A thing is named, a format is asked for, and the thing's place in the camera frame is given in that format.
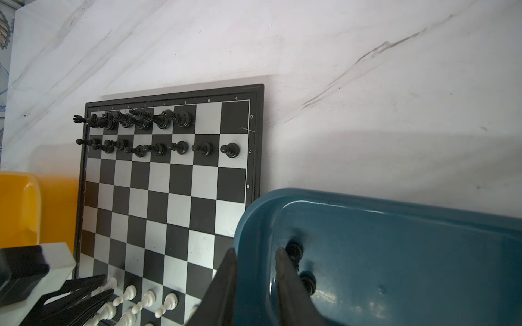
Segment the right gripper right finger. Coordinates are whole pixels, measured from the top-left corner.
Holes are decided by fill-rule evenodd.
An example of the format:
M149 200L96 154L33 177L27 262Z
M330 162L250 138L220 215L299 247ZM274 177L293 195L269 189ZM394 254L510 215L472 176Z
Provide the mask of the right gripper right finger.
M277 250L275 260L280 325L326 325L285 249Z

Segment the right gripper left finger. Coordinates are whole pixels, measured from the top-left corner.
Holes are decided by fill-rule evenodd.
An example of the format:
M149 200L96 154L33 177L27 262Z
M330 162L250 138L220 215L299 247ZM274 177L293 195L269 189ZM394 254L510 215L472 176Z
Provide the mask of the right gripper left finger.
M237 292L237 254L230 248L186 325L233 325Z

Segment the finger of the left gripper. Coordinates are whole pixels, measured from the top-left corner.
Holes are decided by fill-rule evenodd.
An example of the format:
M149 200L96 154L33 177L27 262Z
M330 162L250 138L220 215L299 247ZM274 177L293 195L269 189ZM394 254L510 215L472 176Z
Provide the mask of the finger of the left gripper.
M81 300L76 304L70 304L66 308L61 308L48 318L49 325L83 325L91 319L94 314L108 301L114 294L113 289L96 294L87 299Z
M100 274L93 277L78 278L65 281L62 288L42 296L28 315L21 322L22 325L49 325L48 318L61 308L70 304L76 304L87 299L95 289L102 286L106 275Z

